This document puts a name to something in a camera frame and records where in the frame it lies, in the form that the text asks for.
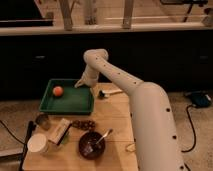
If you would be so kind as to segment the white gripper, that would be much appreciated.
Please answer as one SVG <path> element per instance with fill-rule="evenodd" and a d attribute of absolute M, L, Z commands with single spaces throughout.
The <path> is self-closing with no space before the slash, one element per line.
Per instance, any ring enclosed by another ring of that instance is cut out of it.
<path fill-rule="evenodd" d="M 89 87 L 94 87 L 99 78 L 99 72 L 90 68 L 86 67 L 81 78 L 75 83 L 74 87 L 78 88 L 83 85 L 87 85 Z"/>

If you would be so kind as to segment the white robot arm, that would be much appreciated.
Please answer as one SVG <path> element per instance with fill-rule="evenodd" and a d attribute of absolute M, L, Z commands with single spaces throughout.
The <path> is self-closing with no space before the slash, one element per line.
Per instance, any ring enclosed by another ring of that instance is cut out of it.
<path fill-rule="evenodd" d="M 128 95 L 140 171 L 187 171 L 167 93 L 110 64 L 108 57 L 105 49 L 85 51 L 86 68 L 75 87 L 94 87 L 102 74 Z"/>

